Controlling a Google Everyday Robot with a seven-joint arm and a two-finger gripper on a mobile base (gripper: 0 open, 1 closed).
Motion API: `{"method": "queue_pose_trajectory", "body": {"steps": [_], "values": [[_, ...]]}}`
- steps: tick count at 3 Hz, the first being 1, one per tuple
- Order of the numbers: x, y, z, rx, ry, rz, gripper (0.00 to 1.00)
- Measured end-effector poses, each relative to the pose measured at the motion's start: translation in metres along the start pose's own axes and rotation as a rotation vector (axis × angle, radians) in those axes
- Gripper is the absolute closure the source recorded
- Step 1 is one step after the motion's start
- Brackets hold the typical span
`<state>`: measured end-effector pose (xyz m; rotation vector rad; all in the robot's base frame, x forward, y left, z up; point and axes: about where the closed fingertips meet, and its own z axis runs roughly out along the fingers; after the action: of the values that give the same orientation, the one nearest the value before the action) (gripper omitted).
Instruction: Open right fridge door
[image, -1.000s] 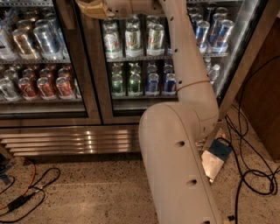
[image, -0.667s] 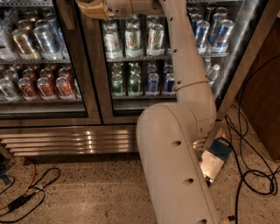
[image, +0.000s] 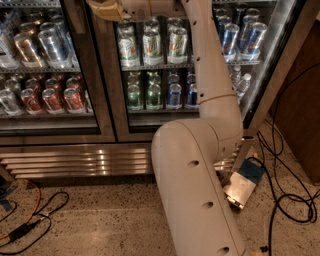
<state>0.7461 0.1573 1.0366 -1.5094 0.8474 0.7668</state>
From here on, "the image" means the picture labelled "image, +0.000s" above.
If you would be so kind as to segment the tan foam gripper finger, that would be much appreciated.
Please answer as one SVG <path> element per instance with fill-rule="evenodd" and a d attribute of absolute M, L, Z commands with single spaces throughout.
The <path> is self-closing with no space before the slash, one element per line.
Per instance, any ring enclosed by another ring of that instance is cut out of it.
<path fill-rule="evenodd" d="M 110 6 L 90 6 L 92 12 L 107 21 L 119 22 L 123 19 L 129 19 L 130 15 L 125 12 L 123 7 L 119 4 L 113 4 Z"/>
<path fill-rule="evenodd" d="M 86 0 L 89 5 L 95 7 L 111 7 L 119 4 L 118 0 Z"/>

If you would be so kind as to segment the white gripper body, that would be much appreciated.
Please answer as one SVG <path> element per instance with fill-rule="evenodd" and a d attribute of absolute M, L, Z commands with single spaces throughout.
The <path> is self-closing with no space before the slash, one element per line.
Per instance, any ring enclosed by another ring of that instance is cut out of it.
<path fill-rule="evenodd" d="M 150 17 L 149 0 L 120 0 L 120 2 L 134 20 L 145 20 Z"/>

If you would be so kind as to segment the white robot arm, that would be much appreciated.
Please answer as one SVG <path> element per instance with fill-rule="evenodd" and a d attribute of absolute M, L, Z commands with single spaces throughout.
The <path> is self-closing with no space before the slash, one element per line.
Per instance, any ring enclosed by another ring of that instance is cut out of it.
<path fill-rule="evenodd" d="M 177 256 L 250 256 L 214 164 L 240 144 L 243 123 L 210 0 L 86 0 L 107 21 L 183 17 L 191 25 L 199 117 L 162 125 L 152 165 Z"/>

